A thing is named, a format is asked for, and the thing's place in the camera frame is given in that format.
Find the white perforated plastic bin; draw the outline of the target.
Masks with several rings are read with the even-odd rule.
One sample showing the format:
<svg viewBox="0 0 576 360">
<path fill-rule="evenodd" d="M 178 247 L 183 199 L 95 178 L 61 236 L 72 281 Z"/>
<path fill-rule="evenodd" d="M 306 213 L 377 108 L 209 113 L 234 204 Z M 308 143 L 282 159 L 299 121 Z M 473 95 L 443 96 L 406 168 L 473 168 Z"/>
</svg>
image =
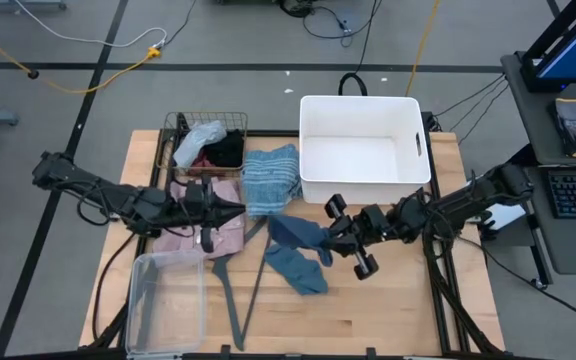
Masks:
<svg viewBox="0 0 576 360">
<path fill-rule="evenodd" d="M 419 103 L 411 97 L 309 95 L 300 101 L 303 198 L 389 204 L 426 186 L 431 168 Z"/>
</svg>

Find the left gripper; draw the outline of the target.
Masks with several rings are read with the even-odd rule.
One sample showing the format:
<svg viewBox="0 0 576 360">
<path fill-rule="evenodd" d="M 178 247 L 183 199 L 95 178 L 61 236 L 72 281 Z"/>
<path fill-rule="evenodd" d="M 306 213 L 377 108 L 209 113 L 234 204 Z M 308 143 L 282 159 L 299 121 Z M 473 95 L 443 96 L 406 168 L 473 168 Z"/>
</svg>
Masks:
<svg viewBox="0 0 576 360">
<path fill-rule="evenodd" d="M 211 239 L 211 227 L 214 219 L 213 201 L 214 191 L 209 178 L 201 177 L 199 180 L 190 179 L 186 182 L 182 205 L 192 223 L 201 227 L 200 244 L 205 253 L 214 252 Z M 220 209 L 238 209 L 219 211 L 216 215 L 217 225 L 241 225 L 243 223 L 242 216 L 246 209 L 244 204 L 217 197 L 216 206 Z"/>
</svg>

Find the teal ribbed cloth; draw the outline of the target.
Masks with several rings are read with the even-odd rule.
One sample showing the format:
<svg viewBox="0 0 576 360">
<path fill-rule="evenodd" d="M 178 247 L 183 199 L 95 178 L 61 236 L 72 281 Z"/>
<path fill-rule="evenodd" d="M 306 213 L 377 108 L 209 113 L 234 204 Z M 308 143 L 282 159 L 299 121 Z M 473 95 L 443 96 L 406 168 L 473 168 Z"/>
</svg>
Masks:
<svg viewBox="0 0 576 360">
<path fill-rule="evenodd" d="M 300 295 L 326 294 L 329 290 L 319 263 L 296 249 L 274 244 L 265 251 L 264 259 Z"/>
</svg>

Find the grey side desk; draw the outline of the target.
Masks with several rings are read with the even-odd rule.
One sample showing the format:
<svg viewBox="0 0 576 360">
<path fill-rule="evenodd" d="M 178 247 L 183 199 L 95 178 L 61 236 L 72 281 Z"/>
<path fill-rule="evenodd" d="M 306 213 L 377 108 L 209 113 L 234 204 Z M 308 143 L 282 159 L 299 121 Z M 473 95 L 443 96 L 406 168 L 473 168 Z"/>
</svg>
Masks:
<svg viewBox="0 0 576 360">
<path fill-rule="evenodd" d="M 576 83 L 561 93 L 531 93 L 521 76 L 518 56 L 504 55 L 500 61 L 537 162 L 543 166 L 576 166 L 576 158 L 564 154 L 555 122 L 547 111 L 558 97 L 576 98 Z"/>
</svg>

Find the red cloth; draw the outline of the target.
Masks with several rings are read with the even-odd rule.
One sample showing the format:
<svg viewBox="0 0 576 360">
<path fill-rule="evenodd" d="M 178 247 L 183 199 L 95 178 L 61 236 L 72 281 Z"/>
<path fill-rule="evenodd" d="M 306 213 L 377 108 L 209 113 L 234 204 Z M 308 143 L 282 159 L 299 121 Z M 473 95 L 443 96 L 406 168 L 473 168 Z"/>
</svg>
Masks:
<svg viewBox="0 0 576 360">
<path fill-rule="evenodd" d="M 192 162 L 191 169 L 211 168 L 214 164 L 210 161 L 204 150 L 200 150 L 195 160 Z"/>
</svg>

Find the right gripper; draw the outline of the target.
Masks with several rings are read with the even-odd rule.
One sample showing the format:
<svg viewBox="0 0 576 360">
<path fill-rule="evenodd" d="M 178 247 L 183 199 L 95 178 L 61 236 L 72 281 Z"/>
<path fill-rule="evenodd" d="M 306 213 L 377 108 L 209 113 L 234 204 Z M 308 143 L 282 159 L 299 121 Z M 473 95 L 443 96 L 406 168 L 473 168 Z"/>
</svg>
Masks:
<svg viewBox="0 0 576 360">
<path fill-rule="evenodd" d="M 355 275 L 359 280 L 365 280 L 379 270 L 374 256 L 366 252 L 366 247 L 393 239 L 393 233 L 378 205 L 365 206 L 354 216 L 344 212 L 346 207 L 340 194 L 334 194 L 325 204 L 326 214 L 333 223 L 329 227 L 330 238 L 323 241 L 323 247 L 342 257 L 354 256 L 357 259 Z"/>
</svg>

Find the dark grey plastic hanger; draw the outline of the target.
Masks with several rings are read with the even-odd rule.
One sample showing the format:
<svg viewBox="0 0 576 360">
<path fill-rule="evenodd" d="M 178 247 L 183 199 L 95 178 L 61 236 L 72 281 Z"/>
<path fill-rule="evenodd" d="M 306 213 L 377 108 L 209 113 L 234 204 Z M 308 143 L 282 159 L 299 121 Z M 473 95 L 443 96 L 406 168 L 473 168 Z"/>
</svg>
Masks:
<svg viewBox="0 0 576 360">
<path fill-rule="evenodd" d="M 222 284 L 226 306 L 228 310 L 231 334 L 235 348 L 239 351 L 245 350 L 245 339 L 251 323 L 252 313 L 255 307 L 256 298 L 260 289 L 263 271 L 266 265 L 265 257 L 261 258 L 257 277 L 251 293 L 250 303 L 247 309 L 244 324 L 240 325 L 237 307 L 234 298 L 233 288 L 230 282 L 228 263 L 234 257 L 234 254 L 224 255 L 213 259 L 212 273 L 219 279 Z"/>
</svg>

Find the blue striped towel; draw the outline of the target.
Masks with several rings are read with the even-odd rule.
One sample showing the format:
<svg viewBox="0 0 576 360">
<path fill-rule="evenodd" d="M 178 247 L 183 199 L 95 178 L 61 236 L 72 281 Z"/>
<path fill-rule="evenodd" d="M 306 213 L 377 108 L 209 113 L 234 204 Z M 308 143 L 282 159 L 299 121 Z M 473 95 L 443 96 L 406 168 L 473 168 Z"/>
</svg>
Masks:
<svg viewBox="0 0 576 360">
<path fill-rule="evenodd" d="M 250 218 L 278 215 L 302 197 L 299 152 L 293 144 L 246 154 L 241 183 Z"/>
</svg>

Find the grey black work gloves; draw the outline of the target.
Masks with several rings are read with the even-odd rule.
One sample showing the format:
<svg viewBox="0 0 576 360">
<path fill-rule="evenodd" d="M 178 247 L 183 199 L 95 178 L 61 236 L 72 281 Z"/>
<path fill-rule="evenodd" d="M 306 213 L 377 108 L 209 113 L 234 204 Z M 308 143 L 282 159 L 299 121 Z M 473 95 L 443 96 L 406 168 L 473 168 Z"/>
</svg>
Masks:
<svg viewBox="0 0 576 360">
<path fill-rule="evenodd" d="M 576 98 L 556 98 L 548 107 L 564 154 L 576 158 Z"/>
</svg>

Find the white paper box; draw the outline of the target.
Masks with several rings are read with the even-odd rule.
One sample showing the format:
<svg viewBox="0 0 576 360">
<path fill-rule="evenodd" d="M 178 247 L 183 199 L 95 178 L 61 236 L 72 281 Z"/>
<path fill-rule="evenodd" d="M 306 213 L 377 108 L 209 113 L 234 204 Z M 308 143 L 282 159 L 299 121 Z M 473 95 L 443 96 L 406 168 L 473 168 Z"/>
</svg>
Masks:
<svg viewBox="0 0 576 360">
<path fill-rule="evenodd" d="M 491 230 L 500 230 L 525 214 L 526 211 L 521 205 L 495 204 L 486 210 L 480 224 Z"/>
</svg>

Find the dark keyboard tray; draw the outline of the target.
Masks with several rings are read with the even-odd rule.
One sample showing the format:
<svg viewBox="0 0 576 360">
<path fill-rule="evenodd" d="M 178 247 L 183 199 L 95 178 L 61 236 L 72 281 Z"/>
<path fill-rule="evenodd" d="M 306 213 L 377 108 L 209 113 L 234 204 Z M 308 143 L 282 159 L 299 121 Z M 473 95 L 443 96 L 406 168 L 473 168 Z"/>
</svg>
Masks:
<svg viewBox="0 0 576 360">
<path fill-rule="evenodd" d="M 526 167 L 534 185 L 531 203 L 554 270 L 562 275 L 576 275 L 576 219 L 555 218 L 548 199 L 545 172 L 576 167 Z"/>
</svg>

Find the pink cloth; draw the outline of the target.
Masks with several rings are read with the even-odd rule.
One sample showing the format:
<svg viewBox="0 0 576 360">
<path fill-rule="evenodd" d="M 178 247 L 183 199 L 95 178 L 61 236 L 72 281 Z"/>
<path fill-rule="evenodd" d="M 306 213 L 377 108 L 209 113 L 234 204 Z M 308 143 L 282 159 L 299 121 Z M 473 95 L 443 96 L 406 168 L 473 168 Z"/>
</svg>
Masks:
<svg viewBox="0 0 576 360">
<path fill-rule="evenodd" d="M 213 190 L 217 196 L 231 202 L 240 202 L 239 185 L 235 180 L 218 180 L 211 179 Z M 171 183 L 170 193 L 176 200 L 182 198 L 186 193 L 186 187 L 177 183 Z M 162 230 L 161 236 L 154 240 L 152 251 L 172 252 L 180 250 L 195 249 L 199 251 L 204 258 L 212 259 L 229 254 L 237 253 L 244 248 L 245 216 L 239 215 L 218 229 L 211 229 L 210 239 L 213 243 L 214 251 L 206 253 L 202 250 L 200 244 L 200 227 L 176 227 L 172 232 Z"/>
</svg>

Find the navy blue cloth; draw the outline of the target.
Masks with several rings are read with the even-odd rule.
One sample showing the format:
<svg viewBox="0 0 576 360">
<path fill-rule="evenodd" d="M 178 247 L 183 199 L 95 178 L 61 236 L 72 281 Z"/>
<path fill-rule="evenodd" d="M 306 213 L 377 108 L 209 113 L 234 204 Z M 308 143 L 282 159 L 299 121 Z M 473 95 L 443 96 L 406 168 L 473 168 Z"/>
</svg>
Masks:
<svg viewBox="0 0 576 360">
<path fill-rule="evenodd" d="M 318 223 L 294 216 L 275 215 L 268 219 L 268 230 L 279 245 L 314 250 L 324 266 L 333 265 L 332 253 L 324 246 L 330 232 Z"/>
</svg>

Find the black cloth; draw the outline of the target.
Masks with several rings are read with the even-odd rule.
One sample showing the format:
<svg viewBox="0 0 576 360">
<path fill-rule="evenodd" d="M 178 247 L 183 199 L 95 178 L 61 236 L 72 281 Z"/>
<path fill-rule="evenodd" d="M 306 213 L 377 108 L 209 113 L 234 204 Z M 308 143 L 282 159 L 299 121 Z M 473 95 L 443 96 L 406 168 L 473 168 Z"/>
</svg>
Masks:
<svg viewBox="0 0 576 360">
<path fill-rule="evenodd" d="M 206 159 L 217 167 L 240 167 L 244 154 L 243 134 L 239 130 L 228 131 L 222 140 L 206 145 L 203 150 Z"/>
</svg>

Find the light grey cloth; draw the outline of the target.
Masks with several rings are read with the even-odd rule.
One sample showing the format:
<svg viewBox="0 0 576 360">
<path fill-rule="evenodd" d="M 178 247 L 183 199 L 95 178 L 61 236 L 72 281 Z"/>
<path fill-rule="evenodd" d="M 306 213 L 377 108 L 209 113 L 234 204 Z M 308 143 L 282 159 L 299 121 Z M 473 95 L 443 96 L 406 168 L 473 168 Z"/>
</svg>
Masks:
<svg viewBox="0 0 576 360">
<path fill-rule="evenodd" d="M 194 126 L 173 153 L 176 165 L 190 167 L 205 145 L 217 143 L 226 135 L 226 128 L 218 120 Z"/>
</svg>

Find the clear plastic bin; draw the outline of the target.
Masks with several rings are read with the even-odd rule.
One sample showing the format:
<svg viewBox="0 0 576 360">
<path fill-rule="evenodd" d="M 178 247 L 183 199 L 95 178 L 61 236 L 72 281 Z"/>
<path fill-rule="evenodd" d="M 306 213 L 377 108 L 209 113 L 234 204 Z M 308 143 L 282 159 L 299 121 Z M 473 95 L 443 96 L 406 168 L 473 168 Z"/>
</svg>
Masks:
<svg viewBox="0 0 576 360">
<path fill-rule="evenodd" d="M 128 360 L 181 360 L 205 337 L 204 256 L 147 253 L 134 261 L 125 350 Z"/>
</svg>

